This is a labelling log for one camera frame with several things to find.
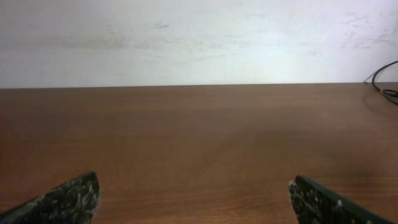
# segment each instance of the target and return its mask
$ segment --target wooden table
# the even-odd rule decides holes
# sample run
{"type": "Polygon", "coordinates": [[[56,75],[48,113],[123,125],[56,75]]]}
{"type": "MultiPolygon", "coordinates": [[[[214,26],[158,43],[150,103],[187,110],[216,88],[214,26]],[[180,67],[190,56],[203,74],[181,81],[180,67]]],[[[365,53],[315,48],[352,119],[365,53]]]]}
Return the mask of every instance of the wooden table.
{"type": "Polygon", "coordinates": [[[398,107],[363,84],[0,90],[1,211],[88,170],[94,224],[295,223],[297,174],[398,222],[398,107]]]}

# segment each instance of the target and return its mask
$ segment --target table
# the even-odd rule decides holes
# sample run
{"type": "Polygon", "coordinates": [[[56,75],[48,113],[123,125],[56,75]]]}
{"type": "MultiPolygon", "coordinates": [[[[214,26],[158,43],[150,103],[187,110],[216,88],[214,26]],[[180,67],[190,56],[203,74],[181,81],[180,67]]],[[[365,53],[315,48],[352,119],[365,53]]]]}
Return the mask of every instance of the table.
{"type": "Polygon", "coordinates": [[[93,170],[94,224],[295,223],[306,174],[398,222],[397,146],[361,83],[0,90],[0,211],[93,170]]]}

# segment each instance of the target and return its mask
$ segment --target wood grain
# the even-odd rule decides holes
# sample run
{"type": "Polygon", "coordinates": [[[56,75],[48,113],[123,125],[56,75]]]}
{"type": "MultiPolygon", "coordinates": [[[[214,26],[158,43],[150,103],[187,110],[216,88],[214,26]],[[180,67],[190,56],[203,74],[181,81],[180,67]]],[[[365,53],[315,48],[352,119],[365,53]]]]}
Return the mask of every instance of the wood grain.
{"type": "Polygon", "coordinates": [[[94,224],[295,223],[306,174],[398,222],[397,146],[363,84],[0,90],[0,210],[94,170],[94,224]]]}

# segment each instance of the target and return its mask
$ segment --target black cable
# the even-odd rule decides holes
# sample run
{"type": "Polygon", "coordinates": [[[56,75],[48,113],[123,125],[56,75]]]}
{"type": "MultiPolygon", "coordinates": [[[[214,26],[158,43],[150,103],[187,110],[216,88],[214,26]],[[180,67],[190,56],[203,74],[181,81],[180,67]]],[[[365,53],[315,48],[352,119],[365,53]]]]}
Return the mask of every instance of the black cable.
{"type": "Polygon", "coordinates": [[[385,65],[381,67],[379,70],[374,72],[373,78],[372,78],[372,86],[382,95],[384,96],[388,101],[391,103],[395,104],[398,106],[398,91],[396,90],[381,90],[375,83],[374,80],[376,79],[376,76],[379,74],[379,72],[383,71],[387,67],[390,67],[391,65],[398,63],[398,61],[392,62],[388,65],[385,65]]]}

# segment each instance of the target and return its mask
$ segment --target wooden surface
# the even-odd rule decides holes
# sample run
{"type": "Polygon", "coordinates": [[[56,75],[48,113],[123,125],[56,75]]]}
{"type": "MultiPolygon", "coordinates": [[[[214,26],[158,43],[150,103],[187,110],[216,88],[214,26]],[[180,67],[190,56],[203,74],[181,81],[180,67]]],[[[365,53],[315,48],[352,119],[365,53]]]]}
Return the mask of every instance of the wooden surface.
{"type": "Polygon", "coordinates": [[[295,223],[297,174],[398,222],[398,107],[363,84],[0,90],[1,211],[88,170],[94,224],[295,223]]]}

